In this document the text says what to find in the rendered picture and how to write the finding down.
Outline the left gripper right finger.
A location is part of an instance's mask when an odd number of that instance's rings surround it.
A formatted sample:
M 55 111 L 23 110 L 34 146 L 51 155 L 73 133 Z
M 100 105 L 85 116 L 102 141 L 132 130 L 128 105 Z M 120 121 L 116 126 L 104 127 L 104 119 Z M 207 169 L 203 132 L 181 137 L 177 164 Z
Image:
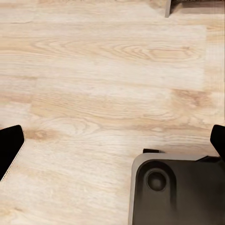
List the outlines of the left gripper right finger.
M 225 127 L 221 125 L 214 125 L 211 136 L 210 142 L 220 155 L 220 157 L 225 162 Z

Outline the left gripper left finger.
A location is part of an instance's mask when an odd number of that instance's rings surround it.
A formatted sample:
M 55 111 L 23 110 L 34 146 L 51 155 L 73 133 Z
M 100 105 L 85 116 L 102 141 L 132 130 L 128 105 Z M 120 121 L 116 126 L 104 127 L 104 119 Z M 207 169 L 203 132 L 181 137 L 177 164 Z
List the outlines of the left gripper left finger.
M 24 143 L 20 125 L 0 130 L 0 181 Z

